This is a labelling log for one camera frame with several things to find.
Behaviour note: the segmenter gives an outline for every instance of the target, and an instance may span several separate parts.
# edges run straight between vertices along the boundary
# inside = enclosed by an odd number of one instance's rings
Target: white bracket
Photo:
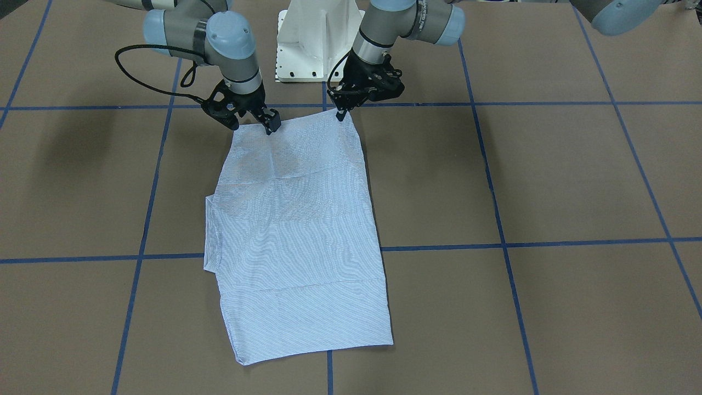
[[[351,49],[364,14],[354,0],[292,0],[278,14],[276,81],[326,81]],[[344,64],[332,81],[341,80]]]

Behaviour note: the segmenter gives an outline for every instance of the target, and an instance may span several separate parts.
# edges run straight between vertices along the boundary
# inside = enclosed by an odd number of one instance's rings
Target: grid
[[[129,299],[126,317],[125,317],[125,321],[124,321],[124,331],[123,331],[123,335],[121,338],[121,343],[120,343],[120,347],[119,347],[119,356],[118,356],[117,363],[115,366],[114,380],[113,380],[113,384],[112,384],[112,393],[116,394],[117,389],[119,388],[119,378],[120,378],[120,373],[121,373],[121,365],[122,365],[122,361],[124,359],[124,352],[125,352],[127,341],[128,341],[128,334],[129,334],[129,328],[130,328],[130,323],[131,323],[131,315],[132,315],[132,311],[133,311],[136,293],[138,291],[139,277],[140,277],[140,272],[141,272],[141,267],[142,267],[143,262],[148,261],[148,260],[155,260],[155,259],[189,259],[189,258],[202,258],[204,256],[204,254],[200,253],[200,252],[187,253],[187,254],[145,254],[146,242],[147,242],[147,237],[148,237],[148,233],[149,233],[149,226],[150,226],[150,222],[151,222],[152,209],[153,209],[154,199],[156,196],[158,183],[159,183],[159,168],[160,168],[160,164],[161,164],[161,158],[164,154],[165,142],[166,142],[166,139],[168,137],[168,128],[169,128],[170,122],[171,122],[171,115],[172,115],[174,109],[199,108],[199,106],[198,105],[176,105],[174,103],[175,97],[173,97],[173,96],[171,96],[171,99],[170,99],[170,102],[168,103],[168,105],[13,106],[13,100],[14,100],[15,95],[17,93],[18,87],[20,86],[20,83],[22,82],[22,77],[24,76],[25,70],[27,69],[27,65],[29,64],[29,62],[32,58],[32,54],[33,54],[34,49],[37,45],[37,42],[40,39],[41,32],[42,32],[42,29],[44,28],[44,23],[48,17],[50,9],[51,9],[52,2],[53,2],[53,0],[48,0],[48,3],[46,4],[44,14],[42,15],[41,22],[39,23],[37,33],[34,37],[34,41],[32,42],[32,45],[29,48],[29,52],[25,58],[25,61],[22,64],[22,67],[21,67],[19,75],[15,81],[15,84],[13,86],[13,90],[11,92],[9,99],[8,99],[8,102],[7,102],[7,104],[5,104],[5,106],[0,108],[0,110],[2,111],[2,116],[0,117],[0,128],[3,126],[5,120],[8,116],[8,113],[10,111],[144,110],[144,109],[146,109],[146,110],[147,109],[167,110],[166,119],[164,121],[164,128],[163,128],[163,132],[161,135],[161,145],[159,148],[158,159],[157,159],[156,167],[154,170],[150,199],[149,199],[149,203],[148,203],[148,207],[147,207],[146,217],[144,220],[143,236],[142,236],[141,243],[139,246],[139,251],[137,254],[112,255],[112,256],[2,258],[2,259],[0,259],[0,264],[62,263],[62,262],[82,262],[82,261],[136,261],[136,267],[135,267],[135,272],[134,272],[134,276],[133,276],[130,299]],[[581,16],[579,15],[578,11],[575,8],[573,8],[573,11],[574,11],[576,19],[579,23],[580,29],[583,33],[583,38],[587,42],[588,48],[590,49],[592,59],[595,61],[597,69],[600,73],[600,77],[602,78],[602,81],[603,81],[604,86],[607,90],[607,93],[609,94],[610,101],[477,102],[474,100],[474,96],[473,96],[473,91],[472,91],[472,87],[471,87],[471,83],[470,83],[470,75],[469,75],[468,67],[467,67],[467,64],[465,61],[465,54],[463,52],[463,45],[462,45],[461,41],[459,40],[458,45],[457,45],[458,55],[461,57],[461,62],[463,64],[463,72],[465,75],[465,85],[466,85],[466,89],[468,90],[468,96],[470,98],[469,102],[466,102],[466,103],[367,103],[366,105],[364,105],[366,107],[427,107],[427,106],[429,106],[429,107],[432,107],[432,106],[433,107],[461,107],[461,108],[465,108],[466,110],[468,110],[468,108],[470,108],[473,120],[475,122],[475,128],[477,131],[477,138],[479,141],[480,152],[482,154],[482,159],[484,161],[487,183],[488,183],[489,189],[491,191],[491,197],[492,197],[492,202],[493,202],[493,206],[494,206],[494,216],[495,216],[496,225],[497,225],[497,229],[498,229],[498,233],[499,233],[499,237],[500,237],[500,242],[499,243],[488,243],[488,244],[466,244],[466,245],[388,246],[388,247],[381,247],[381,250],[383,252],[438,251],[438,250],[482,250],[482,249],[501,250],[503,253],[503,257],[504,257],[505,269],[507,271],[509,281],[510,281],[510,287],[512,290],[512,298],[513,298],[513,302],[515,305],[515,314],[517,316],[517,322],[519,323],[519,330],[520,330],[521,336],[522,336],[524,353],[526,356],[527,366],[529,369],[529,376],[531,378],[531,385],[532,385],[534,395],[539,394],[538,381],[537,381],[536,371],[535,371],[535,368],[534,368],[534,365],[533,365],[532,359],[531,359],[531,352],[529,349],[529,339],[527,336],[527,326],[525,325],[524,319],[522,317],[522,311],[521,311],[521,308],[519,305],[519,295],[518,295],[518,291],[517,291],[517,285],[515,282],[514,275],[512,273],[512,266],[510,263],[510,250],[511,249],[532,248],[532,247],[568,247],[568,246],[583,246],[583,245],[627,245],[627,244],[652,244],[652,243],[668,244],[670,246],[670,249],[671,249],[674,257],[675,257],[675,260],[677,262],[680,273],[681,273],[682,277],[684,278],[684,281],[687,285],[692,302],[694,303],[694,305],[696,307],[696,310],[698,312],[698,315],[700,316],[700,319],[702,319],[702,306],[700,305],[700,301],[696,295],[696,292],[695,292],[695,289],[693,288],[693,285],[691,284],[691,281],[687,275],[687,271],[685,269],[684,263],[683,263],[682,259],[680,258],[680,255],[678,254],[677,247],[676,247],[680,243],[702,242],[702,236],[676,238],[676,237],[673,237],[673,235],[671,234],[671,232],[668,229],[668,226],[665,222],[665,218],[663,216],[663,213],[661,212],[661,209],[658,205],[658,201],[656,200],[656,196],[654,195],[653,188],[651,187],[651,185],[649,183],[649,180],[647,178],[644,167],[643,167],[642,163],[640,162],[640,159],[639,159],[639,156],[637,154],[634,143],[629,135],[626,123],[624,122],[624,119],[623,119],[622,114],[621,114],[620,109],[619,109],[620,105],[702,105],[702,101],[617,101],[614,98],[612,90],[610,89],[609,83],[607,81],[607,77],[605,76],[604,70],[602,69],[602,66],[600,65],[600,61],[597,58],[597,54],[595,53],[595,50],[592,46],[592,42],[591,42],[590,37],[588,36],[588,33],[585,29],[585,26],[583,24]],[[176,71],[175,71],[175,75],[173,78],[173,88],[172,88],[173,90],[175,90],[177,87],[181,63],[182,63],[182,60],[179,60],[177,66],[176,66]],[[630,148],[631,155],[636,162],[637,168],[640,172],[640,176],[642,177],[642,180],[646,186],[646,189],[647,189],[647,192],[648,192],[649,197],[651,199],[651,202],[653,203],[654,209],[656,210],[656,214],[657,214],[658,219],[660,221],[661,227],[665,233],[665,237],[664,238],[631,238],[631,239],[615,239],[615,240],[561,240],[561,241],[551,241],[551,242],[508,242],[505,239],[505,235],[503,232],[503,227],[502,227],[502,222],[501,222],[501,217],[500,217],[500,210],[499,210],[499,205],[498,205],[498,199],[497,199],[497,196],[496,196],[495,190],[494,190],[494,185],[493,185],[491,171],[490,171],[489,158],[488,158],[488,155],[486,153],[485,144],[483,141],[483,135],[481,132],[480,120],[479,120],[477,108],[481,107],[481,106],[523,106],[523,105],[611,105],[617,114],[617,118],[619,120],[621,130],[626,138],[626,141],[628,142],[628,146]],[[324,82],[322,83],[322,104],[317,104],[317,103],[270,104],[270,106],[274,107],[274,108],[320,108],[321,110],[327,110],[327,108],[330,107],[330,105],[327,103],[326,83],[324,83]],[[331,395],[333,393],[333,352],[332,351],[327,351],[327,383],[328,383],[328,385],[327,385],[328,394]]]

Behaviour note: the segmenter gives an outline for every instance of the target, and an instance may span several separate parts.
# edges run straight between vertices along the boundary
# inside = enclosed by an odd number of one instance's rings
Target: cloth
[[[392,344],[363,152],[335,113],[241,126],[206,198],[204,268],[242,365]]]

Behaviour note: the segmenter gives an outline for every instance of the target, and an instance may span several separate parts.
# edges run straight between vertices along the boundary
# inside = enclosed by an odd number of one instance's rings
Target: blue cap
[[[371,0],[373,7],[389,12],[404,11],[416,2],[416,0]]]
[[[166,28],[164,27],[165,10],[151,10],[144,18],[144,41],[146,44],[167,45]],[[156,52],[170,55],[168,49],[154,49]]]
[[[465,28],[465,14],[463,10],[456,6],[451,6],[451,16],[444,28],[444,32],[437,40],[437,45],[454,45],[460,39]]]
[[[215,51],[229,59],[246,59],[256,51],[249,22],[240,13],[225,11],[207,21],[207,41]]]
[[[592,19],[592,27],[605,36],[616,36],[641,25],[661,5],[661,0],[615,0]]]

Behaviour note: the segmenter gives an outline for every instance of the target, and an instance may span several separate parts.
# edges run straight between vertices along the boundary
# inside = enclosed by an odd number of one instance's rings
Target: folded fabric
[[[206,198],[204,268],[242,365],[392,344],[361,144],[335,113],[241,126]]]

